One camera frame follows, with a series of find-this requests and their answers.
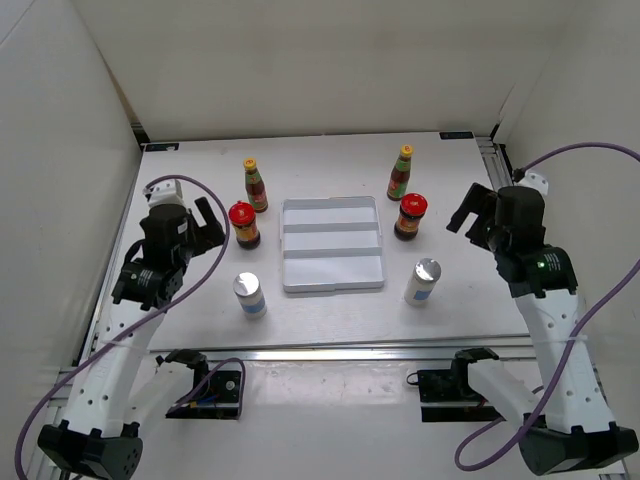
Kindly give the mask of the red-lid chili jar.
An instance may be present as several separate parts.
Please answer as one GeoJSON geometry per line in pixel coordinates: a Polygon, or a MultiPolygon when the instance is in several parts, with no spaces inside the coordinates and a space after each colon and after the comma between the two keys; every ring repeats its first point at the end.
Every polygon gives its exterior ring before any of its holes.
{"type": "Polygon", "coordinates": [[[229,208],[228,216],[239,246],[247,250],[257,248],[261,236],[254,208],[249,203],[238,201],[229,208]]]}
{"type": "Polygon", "coordinates": [[[428,209],[428,201],[418,193],[407,193],[400,200],[398,218],[394,224],[394,234],[402,241],[414,239],[419,225],[428,209]]]}

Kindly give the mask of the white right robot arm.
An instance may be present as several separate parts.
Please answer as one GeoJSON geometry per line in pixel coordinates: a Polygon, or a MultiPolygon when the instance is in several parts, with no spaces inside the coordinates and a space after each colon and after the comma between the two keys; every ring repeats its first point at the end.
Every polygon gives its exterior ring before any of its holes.
{"type": "Polygon", "coordinates": [[[636,432],[617,424],[598,384],[581,331],[596,314],[578,313],[578,283],[568,253],[545,241],[545,202],[530,187],[497,191],[473,184],[451,217],[456,233],[470,214],[466,236],[493,254],[499,276],[525,321],[542,380],[534,394],[491,349],[457,352],[449,387],[460,399],[477,395],[515,429],[498,452],[473,465],[483,469],[517,447],[538,476],[602,469],[639,449],[636,432]]]}

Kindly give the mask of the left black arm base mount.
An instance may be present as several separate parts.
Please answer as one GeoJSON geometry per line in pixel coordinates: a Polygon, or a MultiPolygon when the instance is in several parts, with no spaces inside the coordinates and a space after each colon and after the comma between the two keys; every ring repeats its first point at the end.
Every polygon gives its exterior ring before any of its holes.
{"type": "Polygon", "coordinates": [[[176,401],[166,419],[239,420],[243,411],[247,369],[239,358],[227,358],[215,366],[203,353],[176,349],[155,357],[158,367],[165,363],[184,365],[193,374],[192,389],[176,401]]]}

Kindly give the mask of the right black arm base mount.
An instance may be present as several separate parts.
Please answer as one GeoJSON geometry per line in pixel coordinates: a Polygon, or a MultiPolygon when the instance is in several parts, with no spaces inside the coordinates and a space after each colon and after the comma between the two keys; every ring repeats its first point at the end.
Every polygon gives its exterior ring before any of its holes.
{"type": "Polygon", "coordinates": [[[490,422],[500,415],[468,383],[468,367],[481,360],[499,360],[490,348],[469,348],[455,353],[447,369],[409,373],[406,383],[417,387],[423,423],[490,422]]]}

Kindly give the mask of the yellow-cap sauce bottle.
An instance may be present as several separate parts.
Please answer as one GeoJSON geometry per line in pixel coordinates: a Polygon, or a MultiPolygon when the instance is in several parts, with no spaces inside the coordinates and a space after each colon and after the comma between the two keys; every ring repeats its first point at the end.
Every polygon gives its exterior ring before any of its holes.
{"type": "Polygon", "coordinates": [[[249,203],[257,213],[268,209],[268,199],[264,181],[254,158],[246,158],[243,162],[245,171],[245,190],[249,203]]]}
{"type": "Polygon", "coordinates": [[[400,149],[387,187],[387,197],[392,201],[399,201],[406,193],[413,153],[414,149],[409,144],[403,145],[400,149]]]}

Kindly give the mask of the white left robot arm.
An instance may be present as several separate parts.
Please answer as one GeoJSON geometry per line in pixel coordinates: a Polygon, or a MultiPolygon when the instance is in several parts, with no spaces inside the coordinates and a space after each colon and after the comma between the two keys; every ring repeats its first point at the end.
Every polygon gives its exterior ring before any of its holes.
{"type": "Polygon", "coordinates": [[[37,445],[60,469],[94,479],[129,479],[143,451],[140,423],[129,396],[146,348],[183,286],[190,261],[225,251],[227,222],[204,197],[195,201],[204,222],[181,201],[150,201],[140,222],[143,239],[127,251],[111,293],[102,347],[79,365],[78,396],[57,425],[40,430],[37,445]]]}

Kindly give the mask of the silver-lid white shaker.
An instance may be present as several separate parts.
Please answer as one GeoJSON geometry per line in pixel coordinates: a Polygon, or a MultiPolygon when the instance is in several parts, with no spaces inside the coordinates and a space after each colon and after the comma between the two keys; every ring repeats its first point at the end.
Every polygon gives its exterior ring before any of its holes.
{"type": "Polygon", "coordinates": [[[413,266],[404,300],[412,306],[422,306],[430,297],[442,274],[440,264],[432,258],[422,258],[413,266]]]}
{"type": "Polygon", "coordinates": [[[233,282],[233,290],[247,318],[258,319],[266,314],[265,297],[255,274],[251,272],[238,274],[233,282]]]}

